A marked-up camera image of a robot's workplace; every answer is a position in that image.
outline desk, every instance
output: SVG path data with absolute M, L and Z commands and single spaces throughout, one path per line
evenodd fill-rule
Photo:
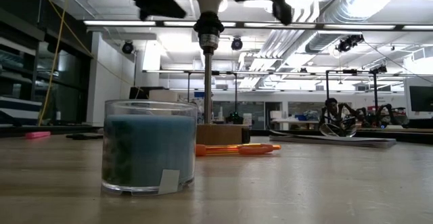
M 310 130 L 310 125 L 314 125 L 314 130 L 319 130 L 319 121 L 299 121 L 299 120 L 290 120 L 287 118 L 276 118 L 276 119 L 273 119 L 271 121 L 271 123 L 278 123 L 278 124 L 288 123 L 289 128 L 290 128 L 290 124 L 296 124 L 296 125 L 305 124 L 305 126 L 308 130 Z
M 101 147 L 61 135 L 0 139 L 0 223 L 433 222 L 428 145 L 291 143 L 266 156 L 203 157 L 193 187 L 133 198 L 100 192 Z

